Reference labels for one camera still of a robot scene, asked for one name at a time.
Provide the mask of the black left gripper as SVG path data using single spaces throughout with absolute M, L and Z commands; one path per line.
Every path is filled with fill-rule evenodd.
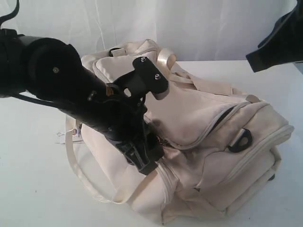
M 133 99 L 128 89 L 122 91 L 115 84 L 102 81 L 95 83 L 94 90 L 94 102 L 100 111 L 96 130 L 104 134 L 139 173 L 149 175 L 157 167 L 155 162 L 164 156 L 164 150 L 143 119 L 147 112 L 146 95 Z

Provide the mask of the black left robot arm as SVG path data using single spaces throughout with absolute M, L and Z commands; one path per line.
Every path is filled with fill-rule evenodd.
M 53 38 L 0 31 L 0 93 L 51 106 L 102 133 L 141 174 L 157 167 L 164 151 L 143 120 L 147 93 L 158 96 L 168 81 L 146 57 L 105 83 L 82 66 L 70 44 Z

